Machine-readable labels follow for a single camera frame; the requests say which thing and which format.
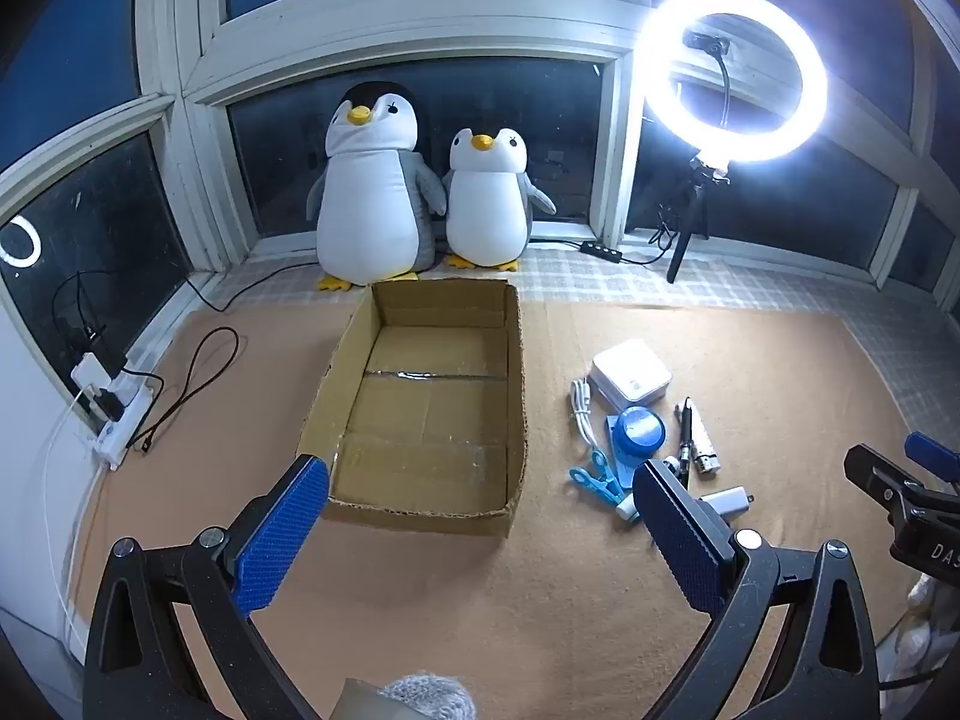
ring light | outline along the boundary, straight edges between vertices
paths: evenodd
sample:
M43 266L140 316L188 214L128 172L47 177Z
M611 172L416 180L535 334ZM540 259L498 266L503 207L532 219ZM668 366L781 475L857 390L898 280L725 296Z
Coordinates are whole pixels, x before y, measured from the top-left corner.
M37 228L20 215L13 217L10 223L21 227L30 236L30 243L34 246L34 250L29 257L21 258L13 257L3 247L0 247L0 260L13 268L30 268L30 266L37 264L37 260L40 260L40 236L37 234Z
M800 67L803 90L797 110L779 129L747 135L712 127L697 119L677 98L670 71L685 50L683 33L696 20L716 13L761 23L793 53ZM827 70L813 41L795 20L766 0L664 2L648 16L640 34L637 80L650 107L666 127L691 146L707 151L712 161L723 163L760 162L784 156L816 132L827 112Z

blue gripper pad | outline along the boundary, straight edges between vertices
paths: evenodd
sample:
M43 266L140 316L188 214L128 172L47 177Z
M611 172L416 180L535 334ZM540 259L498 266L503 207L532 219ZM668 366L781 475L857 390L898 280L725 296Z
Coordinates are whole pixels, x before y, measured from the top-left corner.
M945 482L960 482L960 455L923 433L911 433L904 454Z
M266 608L326 506L326 465L313 459L290 484L237 557L233 600L240 613Z
M662 461L647 461L637 469L634 503L688 603L711 617L717 615L726 603L727 568L733 563L733 548L728 541L723 543L725 535Z

blue plastic clip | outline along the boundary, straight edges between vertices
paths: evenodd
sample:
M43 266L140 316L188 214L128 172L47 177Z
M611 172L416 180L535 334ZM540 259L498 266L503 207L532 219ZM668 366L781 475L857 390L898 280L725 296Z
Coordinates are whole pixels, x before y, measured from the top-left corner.
M904 454L945 482L960 482L960 455L930 436L911 433L904 442Z
M600 450L594 449L590 452L590 460L596 467L597 473L600 474L599 479L595 479L587 473L587 469L581 469L579 466L573 466L570 469L570 479L584 490L589 490L602 501L616 507L627 497L627 493L624 493L620 483L616 480L616 476L613 475L607 456Z

penguin plush toy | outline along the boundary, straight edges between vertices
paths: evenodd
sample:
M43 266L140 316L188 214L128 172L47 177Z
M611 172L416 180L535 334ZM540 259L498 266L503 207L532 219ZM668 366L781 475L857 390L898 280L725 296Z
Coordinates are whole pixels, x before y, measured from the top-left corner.
M411 95L370 81L347 91L326 131L328 162L306 199L317 217L322 290L348 290L430 268L436 245L429 207L445 213L437 175L414 151Z
M532 200L549 214L549 199L527 177L527 146L520 134L501 129L496 138L462 129L450 146L446 240L455 268L516 271L517 258L530 242Z

tan carpet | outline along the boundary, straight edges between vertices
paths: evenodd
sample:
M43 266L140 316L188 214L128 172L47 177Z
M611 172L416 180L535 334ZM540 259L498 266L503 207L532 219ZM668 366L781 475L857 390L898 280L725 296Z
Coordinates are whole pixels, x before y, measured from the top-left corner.
M205 526L229 524L277 480L347 312L250 307L194 317L162 362L168 380L182 381L197 341L218 324L237 328L242 353L148 456L128 456L94 497L77 583L84 614L117 538L135 536L147 548L186 543ZM746 485L755 503L738 524L774 544L815 549L842 538L853 548L875 637L896 622L913 572L887 554L884 512L844 479L842 463L858 442L898 459L906 427L839 319L525 303L522 325L530 449L510 538L321 521L275 603L254 615L321 716L344 678L384 685L418 670L461 678L484 720L634 720L651 706L706 615L688 608L645 529L619 527L566 475L584 449L568 415L569 382L593 354L630 337L644 338L674 372L661 415L691 395L720 453L719 479L691 480L691 491ZM228 352L229 340L198 376ZM676 423L665 422L666 446L675 447ZM195 620L181 620L217 706L240 717ZM769 629L758 647L765 653L776 637ZM760 658L748 665L752 683L733 694L731 712L746 706L762 666Z

